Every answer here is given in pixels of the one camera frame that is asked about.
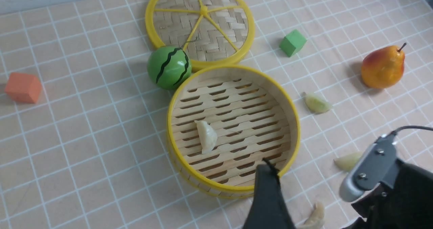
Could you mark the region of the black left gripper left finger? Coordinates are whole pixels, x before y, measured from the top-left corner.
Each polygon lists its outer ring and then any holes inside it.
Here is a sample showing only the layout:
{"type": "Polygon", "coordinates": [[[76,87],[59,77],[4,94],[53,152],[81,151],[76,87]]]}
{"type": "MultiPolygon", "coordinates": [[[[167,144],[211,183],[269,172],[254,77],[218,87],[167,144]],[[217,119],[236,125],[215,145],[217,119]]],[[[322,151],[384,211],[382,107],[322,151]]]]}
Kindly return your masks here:
{"type": "Polygon", "coordinates": [[[254,195],[243,229],[295,229],[280,187],[279,170],[266,158],[255,170],[254,195]]]}

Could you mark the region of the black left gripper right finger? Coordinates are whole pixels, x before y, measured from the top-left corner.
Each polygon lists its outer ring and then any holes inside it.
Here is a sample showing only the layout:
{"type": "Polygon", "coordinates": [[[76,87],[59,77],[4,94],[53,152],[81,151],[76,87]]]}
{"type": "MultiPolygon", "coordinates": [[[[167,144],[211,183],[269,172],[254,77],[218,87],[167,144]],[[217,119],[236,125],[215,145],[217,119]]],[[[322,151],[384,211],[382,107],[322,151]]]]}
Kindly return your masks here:
{"type": "Polygon", "coordinates": [[[359,217],[350,229],[431,229],[432,173],[403,163],[393,189],[377,184],[351,202],[359,217]]]}

